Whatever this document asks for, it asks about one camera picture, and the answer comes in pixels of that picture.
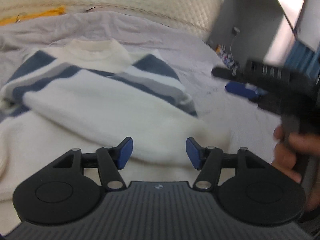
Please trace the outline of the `right hand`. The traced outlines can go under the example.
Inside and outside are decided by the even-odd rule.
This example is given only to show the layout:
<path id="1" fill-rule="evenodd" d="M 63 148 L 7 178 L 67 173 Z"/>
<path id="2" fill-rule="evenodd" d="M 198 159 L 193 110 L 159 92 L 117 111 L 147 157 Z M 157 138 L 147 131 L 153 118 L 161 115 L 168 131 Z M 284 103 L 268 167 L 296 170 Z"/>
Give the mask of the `right hand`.
<path id="1" fill-rule="evenodd" d="M 285 145 L 282 140 L 285 133 L 281 126 L 274 130 L 274 139 L 278 141 L 274 148 L 274 160 L 272 166 L 283 172 L 297 183 L 300 183 L 302 176 L 293 170 L 297 162 L 296 152 L 307 155 L 319 156 L 319 135 L 297 134 L 289 135 L 289 145 Z"/>

